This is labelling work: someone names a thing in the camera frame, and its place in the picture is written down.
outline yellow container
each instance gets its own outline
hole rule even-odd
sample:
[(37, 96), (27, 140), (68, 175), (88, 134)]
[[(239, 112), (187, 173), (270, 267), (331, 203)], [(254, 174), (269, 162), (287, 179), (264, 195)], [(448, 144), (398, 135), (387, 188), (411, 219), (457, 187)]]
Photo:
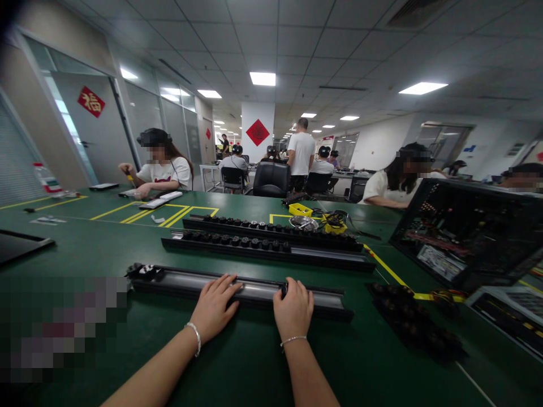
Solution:
[(303, 206), (300, 203), (293, 203), (288, 206), (288, 212), (294, 216), (311, 217), (311, 215), (313, 214), (313, 209), (309, 209), (308, 207)]

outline desk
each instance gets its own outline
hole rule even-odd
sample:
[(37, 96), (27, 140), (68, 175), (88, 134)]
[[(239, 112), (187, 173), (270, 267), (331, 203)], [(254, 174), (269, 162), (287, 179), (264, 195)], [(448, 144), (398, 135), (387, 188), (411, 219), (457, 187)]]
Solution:
[[(489, 405), (478, 386), (498, 406), (536, 406), (541, 401), (543, 366), (497, 330), (462, 307), (452, 322), (428, 303), (439, 325), (458, 334), (471, 355), (462, 365), (439, 365), (424, 354), (407, 349), (371, 305), (365, 283), (394, 283), (381, 266), (373, 275), (321, 267), (289, 265), (209, 254), (168, 252), (160, 238), (169, 228), (181, 228), (187, 214), (217, 213), (258, 222), (286, 224), (288, 211), (280, 199), (220, 193), (186, 192), (154, 212), (167, 222), (159, 226), (150, 212), (140, 211), (117, 193), (122, 186), (102, 192), (83, 190), (86, 198), (72, 201), (23, 203), (0, 209), (0, 228), (51, 237), (57, 246), (6, 265), (0, 273), (3, 309), (10, 309), (12, 343), (20, 335), (40, 335), (42, 322), (63, 322), (63, 308), (94, 306), (93, 292), (113, 284), (122, 286), (127, 266), (134, 262), (186, 267), (207, 272), (237, 272), (269, 280), (293, 276), (305, 284), (344, 289), (344, 305), (355, 312), (351, 324), (314, 319), (309, 342), (339, 402), (343, 406), (403, 405), (439, 402), (442, 406)], [(307, 202), (310, 207), (347, 210), (357, 226), (382, 241), (362, 239), (417, 292), (438, 284), (387, 240), (401, 213), (382, 207), (334, 202)], [(23, 208), (37, 213), (27, 214)], [(47, 226), (29, 223), (53, 215), (67, 223)], [(24, 388), (28, 404), (96, 406), (159, 351), (189, 320), (195, 302), (164, 295), (130, 293), (97, 314), (105, 323), (86, 326), (86, 340), (67, 355), (67, 368), (55, 371), (54, 383)], [(73, 336), (72, 324), (59, 326), (58, 336)], [(279, 348), (273, 314), (240, 308), (226, 329), (202, 348), (172, 394), (177, 406), (292, 406), (288, 367)]]

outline clear plastic bottle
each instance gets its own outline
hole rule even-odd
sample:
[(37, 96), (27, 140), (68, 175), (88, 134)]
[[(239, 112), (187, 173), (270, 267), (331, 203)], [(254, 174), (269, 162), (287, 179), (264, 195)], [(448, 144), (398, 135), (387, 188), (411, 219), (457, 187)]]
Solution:
[(38, 181), (50, 197), (61, 198), (64, 196), (64, 191), (57, 179), (42, 163), (34, 163), (34, 172), (36, 178), (38, 178)]

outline bracelet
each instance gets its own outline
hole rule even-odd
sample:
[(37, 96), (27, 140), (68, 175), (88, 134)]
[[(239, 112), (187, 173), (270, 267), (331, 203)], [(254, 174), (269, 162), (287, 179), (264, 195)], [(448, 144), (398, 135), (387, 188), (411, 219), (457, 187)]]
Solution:
[(307, 340), (307, 336), (306, 335), (304, 335), (304, 336), (293, 336), (292, 338), (289, 338), (286, 341), (282, 342), (281, 343), (281, 348), (283, 348), (283, 353), (285, 352), (285, 348), (284, 348), (283, 345), (285, 345), (286, 343), (289, 343), (289, 342), (291, 342), (293, 340), (296, 340), (296, 339), (305, 339), (305, 340)]
[(196, 325), (194, 325), (192, 322), (187, 323), (185, 326), (190, 326), (192, 329), (194, 329), (194, 332), (196, 333), (196, 339), (198, 339), (198, 352), (194, 355), (194, 357), (198, 357), (200, 354), (200, 349), (202, 348), (202, 341), (200, 340), (200, 333), (196, 329)]

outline red paper sign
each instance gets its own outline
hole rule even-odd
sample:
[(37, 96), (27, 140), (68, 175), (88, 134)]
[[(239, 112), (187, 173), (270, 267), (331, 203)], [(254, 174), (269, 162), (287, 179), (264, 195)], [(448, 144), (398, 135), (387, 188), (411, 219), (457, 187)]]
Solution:
[(77, 102), (96, 118), (100, 117), (102, 111), (104, 110), (104, 106), (106, 105), (106, 102), (96, 96), (94, 92), (91, 92), (91, 90), (86, 86), (84, 86), (81, 90), (81, 94), (79, 95)]
[(270, 132), (264, 127), (259, 119), (256, 119), (256, 122), (249, 127), (249, 130), (247, 130), (246, 133), (256, 146), (259, 146), (260, 143), (270, 135)]

